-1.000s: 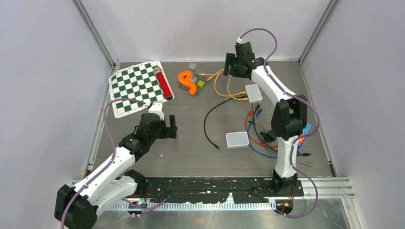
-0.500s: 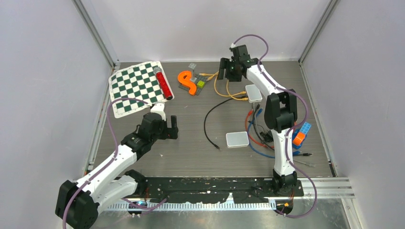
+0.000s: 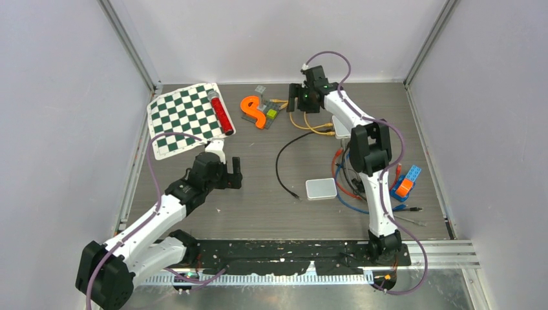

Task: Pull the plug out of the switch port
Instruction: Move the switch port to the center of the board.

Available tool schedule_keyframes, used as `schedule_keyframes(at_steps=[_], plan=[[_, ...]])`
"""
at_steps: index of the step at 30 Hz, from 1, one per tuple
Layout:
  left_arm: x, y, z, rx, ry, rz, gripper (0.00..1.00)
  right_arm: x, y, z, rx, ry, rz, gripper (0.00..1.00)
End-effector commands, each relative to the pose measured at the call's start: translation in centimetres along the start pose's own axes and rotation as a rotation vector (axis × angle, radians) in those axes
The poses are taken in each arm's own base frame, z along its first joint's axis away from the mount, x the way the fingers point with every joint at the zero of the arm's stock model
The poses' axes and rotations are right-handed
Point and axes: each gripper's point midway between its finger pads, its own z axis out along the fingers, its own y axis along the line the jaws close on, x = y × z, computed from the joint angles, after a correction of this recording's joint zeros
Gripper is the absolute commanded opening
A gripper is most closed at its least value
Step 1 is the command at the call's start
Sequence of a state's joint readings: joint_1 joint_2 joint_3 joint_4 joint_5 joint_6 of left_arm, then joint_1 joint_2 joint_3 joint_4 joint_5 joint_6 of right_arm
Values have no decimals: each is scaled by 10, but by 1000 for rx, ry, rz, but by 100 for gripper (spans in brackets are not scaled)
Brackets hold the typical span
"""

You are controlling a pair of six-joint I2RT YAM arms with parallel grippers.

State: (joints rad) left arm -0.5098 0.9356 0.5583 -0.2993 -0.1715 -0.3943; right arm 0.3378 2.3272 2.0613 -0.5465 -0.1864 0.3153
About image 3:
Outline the white network switch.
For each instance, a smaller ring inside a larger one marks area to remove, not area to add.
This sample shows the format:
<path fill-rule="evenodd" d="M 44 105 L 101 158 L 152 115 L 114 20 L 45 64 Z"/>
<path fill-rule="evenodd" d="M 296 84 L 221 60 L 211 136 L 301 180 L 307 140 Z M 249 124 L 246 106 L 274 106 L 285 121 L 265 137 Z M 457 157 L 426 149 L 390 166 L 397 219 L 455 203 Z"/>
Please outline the white network switch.
<path fill-rule="evenodd" d="M 335 198 L 337 186 L 333 178 L 313 179 L 305 182 L 308 200 L 327 200 Z"/>
<path fill-rule="evenodd" d="M 350 139 L 350 131 L 337 119 L 336 116 L 332 116 L 332 123 L 336 139 Z"/>

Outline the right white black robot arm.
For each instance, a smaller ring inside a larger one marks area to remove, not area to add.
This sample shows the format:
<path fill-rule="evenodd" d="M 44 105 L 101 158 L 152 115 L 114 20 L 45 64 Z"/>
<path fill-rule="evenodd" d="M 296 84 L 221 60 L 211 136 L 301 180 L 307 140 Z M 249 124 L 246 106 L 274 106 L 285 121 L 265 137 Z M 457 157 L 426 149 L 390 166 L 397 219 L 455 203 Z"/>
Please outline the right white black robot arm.
<path fill-rule="evenodd" d="M 359 108 L 340 84 L 329 82 L 322 66 L 303 65 L 305 80 L 289 87 L 289 107 L 292 112 L 330 112 L 350 133 L 350 164 L 364 185 L 369 212 L 369 261 L 385 265 L 401 250 L 401 233 L 394 223 L 389 185 L 384 180 L 392 160 L 389 128 L 384 120 Z"/>

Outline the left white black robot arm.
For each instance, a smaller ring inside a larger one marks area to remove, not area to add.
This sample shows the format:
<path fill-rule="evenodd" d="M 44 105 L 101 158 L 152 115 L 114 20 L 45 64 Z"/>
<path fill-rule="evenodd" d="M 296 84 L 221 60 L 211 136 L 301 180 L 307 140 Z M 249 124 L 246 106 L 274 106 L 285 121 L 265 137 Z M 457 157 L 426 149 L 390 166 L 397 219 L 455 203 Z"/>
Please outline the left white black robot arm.
<path fill-rule="evenodd" d="M 172 182 L 158 201 L 115 237 L 89 242 L 82 250 L 75 287 L 85 295 L 85 307 L 120 309 L 134 288 L 158 271 L 179 263 L 193 266 L 198 259 L 194 237 L 171 232 L 159 245 L 154 242 L 174 224 L 201 206 L 213 190 L 240 189 L 243 175 L 239 157 L 228 172 L 220 151 L 201 152 L 186 175 Z"/>

